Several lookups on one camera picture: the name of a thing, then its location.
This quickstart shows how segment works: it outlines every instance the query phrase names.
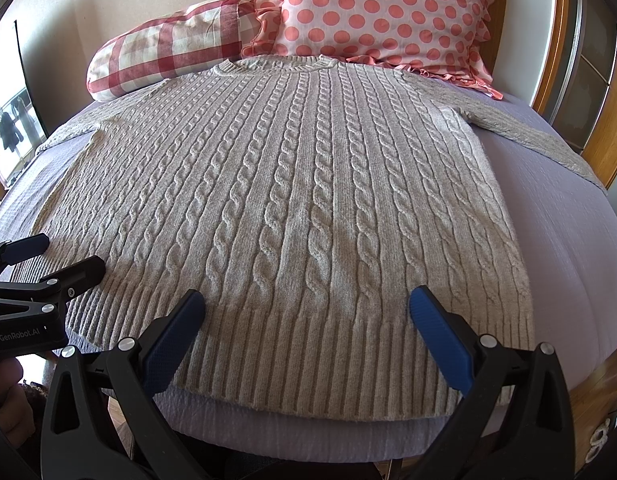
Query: pillow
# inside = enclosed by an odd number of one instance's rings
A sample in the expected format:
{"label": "pillow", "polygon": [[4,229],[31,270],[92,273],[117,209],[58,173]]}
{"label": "pillow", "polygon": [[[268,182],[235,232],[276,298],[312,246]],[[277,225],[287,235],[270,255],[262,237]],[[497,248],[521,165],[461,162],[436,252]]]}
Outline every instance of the pillow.
{"label": "pillow", "polygon": [[252,0],[209,0],[149,20],[102,46],[88,67],[86,87],[110,101],[162,79],[239,59],[260,29]]}
{"label": "pillow", "polygon": [[496,98],[479,55],[493,0],[255,0],[245,56],[324,54],[449,79]]}

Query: glass window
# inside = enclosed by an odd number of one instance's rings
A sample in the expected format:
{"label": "glass window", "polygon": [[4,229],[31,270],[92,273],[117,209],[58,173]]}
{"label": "glass window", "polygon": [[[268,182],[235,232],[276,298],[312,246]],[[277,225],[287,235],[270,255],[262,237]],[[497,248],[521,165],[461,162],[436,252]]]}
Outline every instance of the glass window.
{"label": "glass window", "polygon": [[26,89],[15,23],[0,27],[0,176],[10,186],[45,135]]}
{"label": "glass window", "polygon": [[609,82],[617,44],[617,20],[604,0],[585,0],[585,15],[581,54]]}
{"label": "glass window", "polygon": [[595,69],[580,59],[571,87],[553,122],[553,128],[576,152],[581,152],[595,126],[607,88]]}

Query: lavender bedspread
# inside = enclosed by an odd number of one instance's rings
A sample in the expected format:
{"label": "lavender bedspread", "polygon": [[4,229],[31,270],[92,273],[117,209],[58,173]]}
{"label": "lavender bedspread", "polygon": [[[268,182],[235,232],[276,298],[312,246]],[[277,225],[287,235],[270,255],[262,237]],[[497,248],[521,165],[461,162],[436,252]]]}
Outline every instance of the lavender bedspread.
{"label": "lavender bedspread", "polygon": [[[557,135],[512,96],[491,103]],[[510,140],[475,131],[517,230],[533,295],[536,340],[555,346],[573,387],[617,348],[617,217],[590,182]],[[45,198],[89,139],[84,134],[37,157],[0,206],[1,239],[28,234]],[[71,337],[83,351],[93,349]],[[246,452],[316,462],[419,454],[445,423],[444,418],[369,423],[299,418],[255,412],[177,388],[156,401],[182,433]]]}

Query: logo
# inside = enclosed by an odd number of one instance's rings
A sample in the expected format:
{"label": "logo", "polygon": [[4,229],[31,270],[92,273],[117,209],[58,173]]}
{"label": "logo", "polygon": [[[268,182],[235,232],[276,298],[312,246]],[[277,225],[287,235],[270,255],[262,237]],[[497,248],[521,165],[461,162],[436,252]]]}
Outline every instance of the logo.
{"label": "logo", "polygon": [[32,330],[27,330],[26,332],[11,332],[10,334],[0,334],[0,341],[13,341],[15,339],[22,339],[25,337],[32,337],[34,335],[40,335],[39,328],[33,328]]}

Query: clothes hanging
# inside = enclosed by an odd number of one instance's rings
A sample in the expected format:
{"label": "clothes hanging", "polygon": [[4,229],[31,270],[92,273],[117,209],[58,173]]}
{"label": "clothes hanging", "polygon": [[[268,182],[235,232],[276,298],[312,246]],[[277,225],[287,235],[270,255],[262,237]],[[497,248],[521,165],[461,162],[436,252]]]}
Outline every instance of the clothes hanging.
{"label": "clothes hanging", "polygon": [[2,138],[4,149],[11,150],[12,152],[15,151],[18,143],[24,140],[7,112],[2,112],[0,116],[0,137]]}
{"label": "clothes hanging", "polygon": [[28,110],[26,109],[26,105],[24,104],[24,100],[21,97],[17,98],[16,102],[11,102],[11,108],[13,109],[13,116],[19,118],[24,128],[24,132],[31,143],[31,146],[35,149],[41,143],[39,134],[37,133],[37,129],[35,128],[35,124],[31,120],[30,115],[28,114]]}

